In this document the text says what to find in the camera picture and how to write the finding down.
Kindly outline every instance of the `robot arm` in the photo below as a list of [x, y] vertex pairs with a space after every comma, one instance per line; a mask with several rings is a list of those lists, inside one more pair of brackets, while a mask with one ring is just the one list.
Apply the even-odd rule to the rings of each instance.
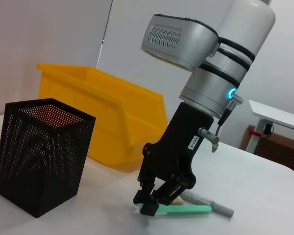
[[[181, 92], [182, 102], [162, 138], [143, 148], [133, 199], [140, 212], [154, 216], [159, 204], [169, 205], [196, 183], [191, 164], [204, 138], [218, 147], [219, 138], [208, 130], [214, 119], [222, 126], [243, 99], [235, 95], [255, 55], [273, 27], [273, 11], [260, 0], [235, 0], [219, 32], [189, 18], [154, 15], [141, 49], [149, 55], [192, 72]], [[153, 190], [155, 178], [164, 184]]]

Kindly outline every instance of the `black mesh pen holder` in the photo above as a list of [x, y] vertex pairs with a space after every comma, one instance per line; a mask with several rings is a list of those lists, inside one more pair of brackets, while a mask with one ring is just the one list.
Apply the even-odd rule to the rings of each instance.
[[95, 120], [55, 99], [6, 104], [0, 195], [36, 218], [75, 196]]

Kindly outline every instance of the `gray marker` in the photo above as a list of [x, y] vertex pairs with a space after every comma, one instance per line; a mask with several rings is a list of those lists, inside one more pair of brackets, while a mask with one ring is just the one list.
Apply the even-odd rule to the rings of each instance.
[[234, 210], [224, 207], [210, 199], [204, 198], [198, 194], [195, 194], [189, 190], [185, 190], [180, 197], [189, 203], [195, 204], [195, 205], [207, 205], [212, 208], [212, 211], [218, 214], [222, 214], [226, 217], [231, 218], [234, 214]]

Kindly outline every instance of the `black rubber ring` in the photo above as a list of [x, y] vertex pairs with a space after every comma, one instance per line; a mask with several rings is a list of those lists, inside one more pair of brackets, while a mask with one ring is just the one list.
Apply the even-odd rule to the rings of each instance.
[[206, 70], [208, 72], [211, 72], [211, 73], [223, 78], [225, 81], [228, 81], [229, 83], [231, 83], [236, 88], [238, 88], [240, 86], [240, 82], [238, 82], [236, 79], [234, 79], [230, 75], [222, 72], [221, 70], [219, 70], [219, 69], [217, 69], [215, 67], [212, 67], [212, 66], [206, 65], [206, 64], [201, 64], [199, 66], [199, 68], [202, 69], [202, 70]]
[[200, 25], [206, 27], [211, 32], [213, 32], [214, 34], [216, 34], [217, 37], [219, 37], [218, 33], [212, 27], [210, 27], [209, 25], [206, 25], [205, 23], [203, 23], [201, 21], [193, 20], [191, 18], [181, 18], [181, 17], [176, 17], [176, 16], [166, 16], [166, 15], [162, 15], [162, 14], [155, 14], [154, 16], [167, 17], [167, 18], [172, 18], [172, 19], [177, 19], [177, 20], [183, 20], [183, 21], [192, 21], [192, 22], [195, 22], [197, 24], [200, 24]]
[[219, 43], [226, 44], [226, 45], [240, 51], [241, 53], [246, 55], [249, 59], [251, 59], [252, 62], [254, 62], [255, 55], [252, 52], [250, 52], [248, 49], [246, 49], [245, 47], [241, 46], [240, 44], [237, 44], [237, 43], [235, 43], [231, 40], [228, 40], [226, 38], [219, 38]]
[[229, 59], [235, 61], [236, 63], [238, 63], [240, 66], [242, 66], [244, 69], [246, 69], [247, 71], [250, 68], [249, 63], [247, 63], [245, 60], [241, 59], [240, 57], [232, 54], [231, 52], [223, 49], [223, 48], [218, 48], [218, 52], [220, 52], [221, 54], [227, 56]]

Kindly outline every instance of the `white tabletop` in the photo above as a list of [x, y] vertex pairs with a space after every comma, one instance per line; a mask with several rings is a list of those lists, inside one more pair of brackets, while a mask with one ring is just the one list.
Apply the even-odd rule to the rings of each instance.
[[235, 210], [147, 217], [133, 214], [138, 170], [124, 173], [87, 159], [76, 197], [35, 219], [0, 196], [0, 235], [294, 235], [294, 172], [204, 141], [193, 160], [194, 192]]
[[273, 123], [294, 129], [294, 114], [249, 100], [253, 114], [260, 119], [267, 119]]

